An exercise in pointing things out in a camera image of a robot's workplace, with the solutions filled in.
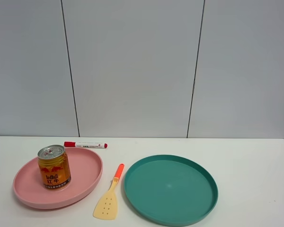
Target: can label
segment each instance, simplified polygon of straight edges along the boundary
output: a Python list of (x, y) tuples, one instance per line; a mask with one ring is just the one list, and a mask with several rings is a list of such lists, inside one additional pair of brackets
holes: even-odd
[(70, 166), (67, 154), (62, 155), (63, 161), (53, 166), (42, 166), (38, 163), (43, 184), (46, 189), (57, 190), (66, 186), (71, 181)]

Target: plate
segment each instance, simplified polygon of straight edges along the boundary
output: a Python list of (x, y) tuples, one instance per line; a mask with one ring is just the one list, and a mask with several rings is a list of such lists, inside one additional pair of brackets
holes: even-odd
[(172, 227), (202, 220), (218, 200), (213, 177), (197, 163), (173, 155), (150, 156), (133, 164), (124, 191), (142, 216)]
[(58, 191), (45, 189), (38, 158), (34, 158), (19, 170), (14, 179), (14, 192), (21, 202), (37, 209), (55, 209), (75, 203), (94, 190), (102, 175), (100, 156), (84, 148), (66, 148), (65, 151), (71, 170), (69, 185)]

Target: table surface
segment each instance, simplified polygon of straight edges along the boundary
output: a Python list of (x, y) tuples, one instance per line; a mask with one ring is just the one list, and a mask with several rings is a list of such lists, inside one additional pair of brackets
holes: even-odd
[[(105, 142), (93, 149), (103, 160), (103, 174), (95, 190), (81, 201), (57, 210), (35, 210), (15, 198), (17, 171), (39, 149), (64, 141)], [(145, 227), (158, 226), (139, 216), (116, 187), (118, 216), (103, 221), (92, 216), (120, 163), (127, 169), (143, 157), (171, 154), (189, 158), (214, 177), (219, 199), (213, 211), (194, 227), (284, 227), (284, 140), (279, 139), (136, 139), (0, 137), (0, 227)]]

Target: plate rim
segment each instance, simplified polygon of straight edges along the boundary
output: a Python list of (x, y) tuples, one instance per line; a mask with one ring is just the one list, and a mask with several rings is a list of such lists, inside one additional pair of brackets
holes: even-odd
[[(170, 159), (166, 159), (166, 158), (163, 158), (163, 159), (160, 159), (160, 157), (170, 157)], [(152, 215), (145, 215), (145, 212), (144, 211), (141, 211), (136, 205), (134, 205), (131, 200), (128, 198), (128, 193), (127, 193), (127, 189), (126, 189), (126, 184), (127, 184), (127, 181), (128, 181), (128, 177), (129, 177), (129, 174), (131, 174), (134, 170), (130, 171), (131, 168), (137, 168), (141, 165), (144, 165), (145, 163), (149, 163), (149, 162), (145, 162), (143, 164), (140, 164), (140, 162), (143, 162), (145, 161), (146, 159), (152, 159), (152, 158), (158, 158), (156, 160), (150, 160), (149, 162), (153, 162), (153, 161), (159, 161), (159, 160), (169, 160), (169, 161), (172, 161), (172, 158), (176, 158), (176, 159), (182, 159), (182, 160), (186, 160), (190, 163), (192, 163), (193, 165), (196, 165), (198, 166), (199, 168), (203, 169), (203, 171), (205, 171), (212, 179), (212, 182), (214, 183), (214, 189), (217, 193), (217, 196), (215, 198), (215, 202), (214, 204), (212, 205), (212, 207), (205, 213), (203, 214), (200, 218), (195, 218), (193, 220), (190, 220), (190, 221), (186, 221), (186, 222), (172, 222), (172, 221), (166, 221), (166, 220), (162, 220), (162, 219), (158, 219), (158, 218), (155, 218), (154, 216)], [(218, 201), (218, 197), (219, 197), (219, 191), (218, 191), (218, 186), (217, 186), (217, 183), (216, 181), (214, 180), (213, 176), (204, 168), (202, 167), (201, 165), (199, 165), (198, 163), (188, 159), (188, 158), (185, 158), (185, 157), (182, 157), (182, 156), (176, 156), (176, 155), (168, 155), (168, 154), (162, 154), (162, 155), (153, 155), (153, 156), (147, 156), (147, 157), (144, 157), (138, 161), (136, 161), (134, 164), (132, 164), (129, 169), (127, 170), (126, 172), (126, 175), (124, 177), (124, 183), (123, 183), (123, 187), (124, 187), (124, 192), (125, 192), (125, 195), (126, 195), (126, 198), (128, 199), (128, 201), (130, 202), (130, 204), (144, 217), (146, 217), (147, 219), (150, 219), (156, 223), (159, 223), (159, 224), (164, 224), (166, 226), (173, 226), (173, 227), (180, 227), (180, 226), (188, 226), (188, 225), (191, 225), (191, 224), (194, 224), (194, 223), (197, 223), (199, 221), (201, 221), (202, 219), (204, 219), (213, 209), (214, 207), (216, 206), (217, 204), (217, 201)]]
[[(94, 154), (98, 157), (98, 159), (99, 159), (100, 162), (101, 162), (101, 169), (100, 169), (100, 173), (98, 174), (96, 180), (95, 180), (86, 190), (84, 190), (84, 191), (81, 192), (80, 194), (77, 194), (77, 195), (75, 195), (74, 197), (71, 197), (71, 198), (69, 198), (69, 199), (67, 199), (67, 200), (65, 200), (65, 201), (52, 202), (52, 203), (35, 203), (35, 202), (32, 202), (32, 201), (28, 201), (28, 200), (22, 198), (22, 197), (18, 194), (18, 192), (17, 192), (17, 190), (16, 190), (16, 188), (15, 188), (15, 183), (16, 183), (16, 179), (17, 179), (17, 177), (18, 177), (18, 174), (21, 172), (21, 170), (22, 170), (26, 165), (28, 165), (29, 163), (31, 163), (31, 162), (35, 161), (36, 159), (38, 159), (38, 157), (35, 157), (35, 158), (29, 160), (28, 162), (26, 162), (26, 163), (18, 170), (18, 172), (16, 173), (16, 175), (15, 175), (15, 177), (14, 177), (14, 180), (13, 180), (13, 191), (14, 191), (14, 194), (16, 195), (16, 197), (17, 197), (22, 203), (24, 203), (25, 205), (27, 205), (27, 206), (29, 206), (29, 207), (36, 208), (36, 209), (50, 210), (50, 209), (56, 209), (56, 208), (61, 208), (61, 207), (69, 206), (69, 205), (71, 205), (71, 204), (73, 204), (73, 203), (75, 203), (75, 202), (77, 202), (77, 201), (83, 199), (85, 196), (87, 196), (89, 193), (92, 192), (92, 190), (91, 190), (90, 192), (88, 192), (88, 191), (89, 191), (93, 186), (96, 186), (96, 185), (98, 184), (98, 182), (99, 182), (99, 180), (100, 180), (100, 178), (101, 178), (101, 176), (102, 176), (102, 172), (103, 172), (103, 161), (102, 161), (102, 158), (100, 157), (99, 154), (97, 154), (95, 151), (90, 150), (90, 149), (86, 149), (86, 148), (65, 148), (65, 151), (67, 151), (68, 149), (87, 150), (87, 151), (89, 151), (89, 152), (94, 153)], [(54, 205), (60, 204), (60, 203), (67, 203), (67, 204), (66, 204), (66, 205), (62, 205), (62, 206), (60, 206), (60, 205), (54, 206)], [(41, 207), (44, 206), (44, 205), (46, 205), (46, 206), (48, 206), (48, 207), (51, 207), (51, 208), (41, 208)]]

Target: red bull can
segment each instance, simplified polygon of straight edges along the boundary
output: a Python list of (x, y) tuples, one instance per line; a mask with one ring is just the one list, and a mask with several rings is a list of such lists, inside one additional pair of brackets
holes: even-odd
[(67, 154), (61, 145), (51, 145), (38, 152), (38, 165), (43, 185), (48, 190), (59, 190), (71, 181)]

